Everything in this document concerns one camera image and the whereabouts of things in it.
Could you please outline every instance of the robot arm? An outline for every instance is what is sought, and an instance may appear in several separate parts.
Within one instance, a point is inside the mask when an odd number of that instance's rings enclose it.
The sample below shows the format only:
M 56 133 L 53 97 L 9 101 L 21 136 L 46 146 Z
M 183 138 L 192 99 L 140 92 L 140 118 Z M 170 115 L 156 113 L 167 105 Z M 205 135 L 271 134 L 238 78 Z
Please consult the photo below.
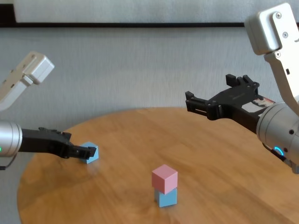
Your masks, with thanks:
M 27 87 L 39 85 L 53 69 L 54 65 L 45 55 L 30 52 L 2 83 L 0 111 L 9 108 Z M 0 157 L 15 158 L 17 152 L 50 153 L 65 159 L 94 156 L 96 148 L 75 146 L 70 138 L 70 133 L 46 128 L 22 129 L 14 122 L 0 120 Z
M 248 76 L 227 75 L 231 88 L 210 100 L 186 92 L 187 110 L 210 120 L 229 118 L 253 133 L 263 146 L 299 174 L 299 31 L 289 4 L 261 11 L 245 21 L 257 55 L 264 55 L 284 102 L 258 95 L 258 83 Z

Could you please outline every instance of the black picture frame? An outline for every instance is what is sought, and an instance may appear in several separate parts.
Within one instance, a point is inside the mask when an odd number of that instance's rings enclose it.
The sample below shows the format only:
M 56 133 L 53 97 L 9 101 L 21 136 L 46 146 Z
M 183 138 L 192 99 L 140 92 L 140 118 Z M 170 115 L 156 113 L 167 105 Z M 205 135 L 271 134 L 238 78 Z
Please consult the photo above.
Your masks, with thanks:
M 220 28 L 244 27 L 243 22 L 211 23 L 17 23 L 13 4 L 0 4 L 0 28 Z

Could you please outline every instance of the screw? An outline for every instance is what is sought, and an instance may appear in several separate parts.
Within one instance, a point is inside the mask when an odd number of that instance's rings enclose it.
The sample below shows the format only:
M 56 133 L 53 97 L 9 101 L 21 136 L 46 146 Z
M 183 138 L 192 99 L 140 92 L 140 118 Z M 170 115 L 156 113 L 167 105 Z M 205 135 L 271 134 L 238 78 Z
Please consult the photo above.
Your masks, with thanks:
M 284 37 L 284 38 L 288 38 L 288 33 L 287 32 L 284 32 L 283 34 L 282 34 L 282 36 Z
M 279 51 L 276 51 L 276 52 L 275 52 L 275 56 L 276 56 L 276 57 L 280 57 L 280 56 L 281 56 L 280 52 L 279 52 Z
M 281 19 L 281 13 L 276 13 L 276 18 Z

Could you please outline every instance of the light blue block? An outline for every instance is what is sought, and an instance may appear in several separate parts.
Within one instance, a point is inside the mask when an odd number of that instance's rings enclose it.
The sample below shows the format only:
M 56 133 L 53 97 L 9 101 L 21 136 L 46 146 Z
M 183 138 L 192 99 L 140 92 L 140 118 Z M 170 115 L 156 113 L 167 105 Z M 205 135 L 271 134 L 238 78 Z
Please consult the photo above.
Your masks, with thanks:
M 94 156 L 93 157 L 89 157 L 88 160 L 83 160 L 83 159 L 80 159 L 82 162 L 86 163 L 86 164 L 89 164 L 95 160 L 97 160 L 99 157 L 100 157 L 100 154 L 99 154 L 99 148 L 97 145 L 93 144 L 92 142 L 86 142 L 84 143 L 83 145 L 81 145 L 82 147 L 96 147 L 97 150 L 95 151 L 94 153 Z
M 178 196 L 178 190 L 177 188 L 173 189 L 168 194 L 163 194 L 157 189 L 155 189 L 155 201 L 159 204 L 159 207 L 165 207 L 174 205 L 177 203 L 177 196 Z

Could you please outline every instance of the round table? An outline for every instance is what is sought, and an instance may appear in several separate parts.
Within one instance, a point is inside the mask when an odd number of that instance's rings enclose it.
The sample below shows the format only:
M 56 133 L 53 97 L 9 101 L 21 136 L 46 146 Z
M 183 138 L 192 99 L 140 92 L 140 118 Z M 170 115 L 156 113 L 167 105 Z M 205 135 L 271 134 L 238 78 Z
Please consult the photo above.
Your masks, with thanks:
M 232 120 L 151 108 L 67 131 L 100 159 L 35 154 L 18 189 L 23 224 L 299 224 L 299 176 Z M 151 171 L 163 164 L 178 172 L 178 203 L 159 208 Z

